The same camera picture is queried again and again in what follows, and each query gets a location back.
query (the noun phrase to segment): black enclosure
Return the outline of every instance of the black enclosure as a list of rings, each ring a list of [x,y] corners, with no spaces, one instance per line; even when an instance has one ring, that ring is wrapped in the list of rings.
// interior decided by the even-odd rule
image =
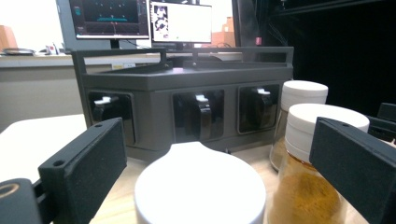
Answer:
[[[294,47],[294,79],[327,85],[327,104],[375,116],[396,103],[395,1],[252,2],[239,14],[256,15],[264,46]]]

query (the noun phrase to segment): computer monitor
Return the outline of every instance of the computer monitor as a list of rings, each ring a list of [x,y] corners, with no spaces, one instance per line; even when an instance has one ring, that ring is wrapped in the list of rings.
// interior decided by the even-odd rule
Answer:
[[[211,43],[212,6],[150,2],[153,43]]]
[[[70,0],[76,39],[149,39],[147,0]]]

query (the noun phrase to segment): wall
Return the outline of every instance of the wall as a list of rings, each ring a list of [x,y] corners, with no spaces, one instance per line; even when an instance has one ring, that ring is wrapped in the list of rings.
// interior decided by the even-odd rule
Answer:
[[[0,2],[0,24],[12,28],[19,48],[41,50],[63,42],[55,0]]]

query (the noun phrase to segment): white lid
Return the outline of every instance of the white lid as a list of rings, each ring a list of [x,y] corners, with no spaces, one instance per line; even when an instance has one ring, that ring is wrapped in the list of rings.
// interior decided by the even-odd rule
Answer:
[[[281,107],[288,111],[297,104],[325,104],[329,88],[325,85],[302,80],[286,81],[282,88]]]
[[[291,106],[288,114],[286,138],[292,147],[288,147],[288,145],[286,147],[289,153],[302,161],[309,161],[318,117],[339,120],[366,133],[370,125],[370,120],[363,114],[339,106],[318,104]],[[304,157],[298,156],[301,155],[301,151],[305,152]]]
[[[262,223],[266,191],[244,161],[191,142],[147,167],[134,199],[147,223]]]

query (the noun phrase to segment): black panel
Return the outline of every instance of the black panel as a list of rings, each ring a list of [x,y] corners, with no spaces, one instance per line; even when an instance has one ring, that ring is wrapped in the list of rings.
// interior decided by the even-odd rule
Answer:
[[[265,44],[293,46],[294,79],[328,86],[327,104],[375,116],[381,103],[396,103],[396,2],[354,4],[279,11]]]

